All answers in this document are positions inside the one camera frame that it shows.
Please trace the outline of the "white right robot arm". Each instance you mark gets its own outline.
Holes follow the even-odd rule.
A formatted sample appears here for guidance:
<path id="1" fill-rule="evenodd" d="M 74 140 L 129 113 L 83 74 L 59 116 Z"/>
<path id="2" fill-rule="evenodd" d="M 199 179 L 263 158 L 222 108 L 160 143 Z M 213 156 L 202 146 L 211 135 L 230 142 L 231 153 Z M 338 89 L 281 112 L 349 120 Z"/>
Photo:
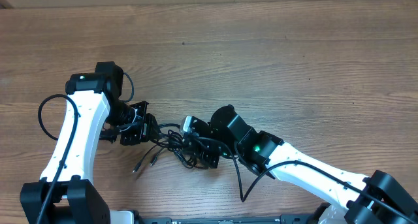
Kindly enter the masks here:
<path id="1" fill-rule="evenodd" d="M 367 176 L 314 159 L 280 137 L 256 131 L 232 105 L 216 110 L 209 122 L 186 116 L 180 130 L 209 167 L 230 157 L 258 180 L 269 176 L 323 199 L 313 223 L 417 222 L 417 201 L 390 174 L 376 170 Z"/>

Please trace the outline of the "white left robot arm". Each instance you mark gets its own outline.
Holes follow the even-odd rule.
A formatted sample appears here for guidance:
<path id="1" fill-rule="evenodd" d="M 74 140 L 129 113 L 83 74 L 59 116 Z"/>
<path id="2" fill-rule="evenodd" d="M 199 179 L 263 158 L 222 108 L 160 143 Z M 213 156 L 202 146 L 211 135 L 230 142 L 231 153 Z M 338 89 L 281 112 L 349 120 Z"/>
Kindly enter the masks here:
<path id="1" fill-rule="evenodd" d="M 120 100 L 124 71 L 113 61 L 94 72 L 73 74 L 65 84 L 65 119 L 55 150 L 39 181 L 25 183 L 20 203 L 29 223 L 142 223 L 136 210 L 111 210 L 93 185 L 100 140 L 124 146 L 157 140 L 147 102 Z"/>

